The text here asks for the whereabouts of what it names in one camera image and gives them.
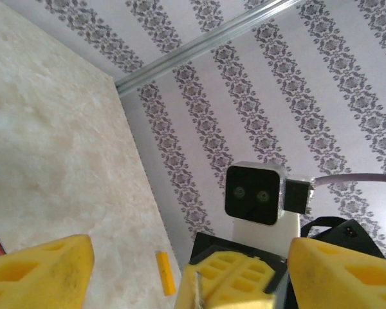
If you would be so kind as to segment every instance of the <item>camera lens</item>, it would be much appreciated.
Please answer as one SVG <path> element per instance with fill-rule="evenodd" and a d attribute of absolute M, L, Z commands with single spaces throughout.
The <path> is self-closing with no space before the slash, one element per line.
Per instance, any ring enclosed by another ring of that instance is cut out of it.
<path fill-rule="evenodd" d="M 233 190 L 233 195 L 236 197 L 236 198 L 242 198 L 245 194 L 245 191 L 244 191 L 244 188 L 243 187 L 236 187 L 234 190 Z"/>
<path fill-rule="evenodd" d="M 257 193 L 257 201 L 261 202 L 261 203 L 267 203 L 270 199 L 270 195 L 267 191 L 260 191 L 259 193 Z"/>

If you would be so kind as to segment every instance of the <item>black strap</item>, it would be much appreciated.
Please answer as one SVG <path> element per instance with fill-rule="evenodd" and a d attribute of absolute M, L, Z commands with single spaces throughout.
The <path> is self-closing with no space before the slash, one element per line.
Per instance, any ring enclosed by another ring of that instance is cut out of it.
<path fill-rule="evenodd" d="M 339 217 L 319 217 L 309 222 L 300 230 L 301 237 L 307 237 L 312 227 L 337 227 L 346 222 L 346 219 Z"/>

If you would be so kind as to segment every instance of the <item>patterned wallpaper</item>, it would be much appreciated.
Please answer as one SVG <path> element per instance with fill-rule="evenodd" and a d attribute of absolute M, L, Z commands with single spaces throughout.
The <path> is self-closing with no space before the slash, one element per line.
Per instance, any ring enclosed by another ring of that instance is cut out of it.
<path fill-rule="evenodd" d="M 261 0 L 4 0 L 116 80 Z M 226 168 L 386 173 L 386 1 L 307 0 L 122 99 L 180 265 L 232 237 Z M 386 255 L 386 184 L 318 188 L 313 213 L 358 220 Z"/>

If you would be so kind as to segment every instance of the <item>yellow object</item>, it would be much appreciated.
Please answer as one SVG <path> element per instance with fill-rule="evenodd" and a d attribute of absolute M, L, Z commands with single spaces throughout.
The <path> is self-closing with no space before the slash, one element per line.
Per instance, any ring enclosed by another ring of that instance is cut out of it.
<path fill-rule="evenodd" d="M 156 253 L 157 264 L 159 266 L 161 285 L 166 296 L 176 293 L 172 269 L 170 267 L 169 257 L 166 252 Z"/>
<path fill-rule="evenodd" d="M 300 309 L 386 309 L 384 259 L 295 238 L 288 268 Z"/>
<path fill-rule="evenodd" d="M 220 251 L 185 267 L 175 309 L 194 308 L 196 272 L 201 274 L 206 309 L 274 308 L 275 295 L 263 292 L 274 270 L 256 257 Z"/>
<path fill-rule="evenodd" d="M 79 309 L 94 264 L 87 235 L 0 256 L 0 309 Z"/>

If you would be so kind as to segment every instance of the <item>black camera housing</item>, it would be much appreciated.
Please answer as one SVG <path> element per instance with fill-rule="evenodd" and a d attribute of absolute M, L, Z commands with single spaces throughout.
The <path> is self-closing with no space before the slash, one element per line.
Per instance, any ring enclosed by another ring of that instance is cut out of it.
<path fill-rule="evenodd" d="M 226 172 L 225 212 L 247 221 L 276 224 L 283 211 L 285 175 L 278 165 L 231 165 Z"/>

